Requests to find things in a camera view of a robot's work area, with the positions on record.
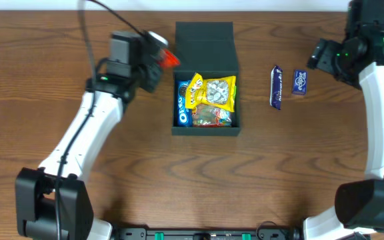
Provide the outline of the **red snack bag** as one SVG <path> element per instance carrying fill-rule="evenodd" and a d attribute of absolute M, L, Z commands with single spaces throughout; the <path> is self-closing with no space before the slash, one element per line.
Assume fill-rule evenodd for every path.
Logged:
<path fill-rule="evenodd" d="M 163 69 L 174 68 L 181 64 L 180 60 L 168 49 L 162 49 L 160 56 L 159 65 Z"/>

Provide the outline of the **blue Oreo cookie pack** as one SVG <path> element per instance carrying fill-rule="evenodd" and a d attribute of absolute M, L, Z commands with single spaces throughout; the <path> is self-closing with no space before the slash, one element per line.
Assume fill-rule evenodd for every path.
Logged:
<path fill-rule="evenodd" d="M 190 127 L 192 126 L 192 116 L 191 110 L 186 108 L 186 92 L 187 88 L 190 84 L 190 81 L 179 81 L 177 86 L 177 96 L 176 96 L 176 104 L 177 104 L 177 124 L 180 127 Z"/>

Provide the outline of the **yellow Hershey's Kisses bag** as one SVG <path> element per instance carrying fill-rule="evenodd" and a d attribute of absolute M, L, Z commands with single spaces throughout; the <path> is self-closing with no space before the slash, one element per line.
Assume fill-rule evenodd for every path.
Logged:
<path fill-rule="evenodd" d="M 236 76 L 219 79 L 204 79 L 195 73 L 185 94 L 185 107 L 194 109 L 200 104 L 211 105 L 234 112 L 236 96 Z"/>

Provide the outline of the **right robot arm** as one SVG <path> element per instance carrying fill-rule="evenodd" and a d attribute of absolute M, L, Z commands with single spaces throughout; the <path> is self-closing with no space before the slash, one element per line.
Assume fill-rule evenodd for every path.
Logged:
<path fill-rule="evenodd" d="M 342 42 L 318 42 L 308 63 L 360 90 L 365 100 L 365 177 L 339 186 L 335 203 L 308 217 L 296 239 L 368 239 L 384 233 L 384 0 L 352 0 Z"/>

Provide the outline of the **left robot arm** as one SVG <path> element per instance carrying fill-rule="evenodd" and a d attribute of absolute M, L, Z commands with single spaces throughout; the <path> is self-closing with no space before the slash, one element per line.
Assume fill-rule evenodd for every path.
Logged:
<path fill-rule="evenodd" d="M 94 215 L 86 182 L 137 88 L 154 92 L 168 45 L 152 31 L 112 32 L 110 56 L 93 68 L 63 138 L 38 168 L 22 168 L 16 177 L 18 234 L 31 239 L 115 238 L 114 226 Z"/>

